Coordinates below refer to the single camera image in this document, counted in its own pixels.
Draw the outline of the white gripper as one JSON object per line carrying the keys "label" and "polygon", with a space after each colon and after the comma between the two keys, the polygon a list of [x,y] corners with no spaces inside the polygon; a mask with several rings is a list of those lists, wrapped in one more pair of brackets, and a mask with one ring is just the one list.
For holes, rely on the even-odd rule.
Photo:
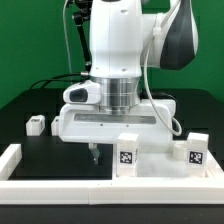
{"label": "white gripper", "polygon": [[115,144],[122,133],[137,134],[142,146],[168,147],[173,140],[173,134],[161,122],[147,99],[122,115],[106,114],[96,105],[81,104],[65,104],[60,111],[61,140],[89,143],[95,164],[100,158],[97,144]]}

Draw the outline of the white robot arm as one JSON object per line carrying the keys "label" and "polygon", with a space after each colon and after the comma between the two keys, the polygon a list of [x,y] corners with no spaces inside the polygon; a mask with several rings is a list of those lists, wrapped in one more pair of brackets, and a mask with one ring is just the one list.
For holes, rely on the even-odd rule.
{"label": "white robot arm", "polygon": [[173,145],[176,103],[142,99],[147,69],[180,70],[195,57],[198,32],[191,0],[170,0],[161,14],[144,14],[141,0],[93,0],[90,79],[63,93],[59,136],[64,142],[113,144],[135,134],[149,151]]}

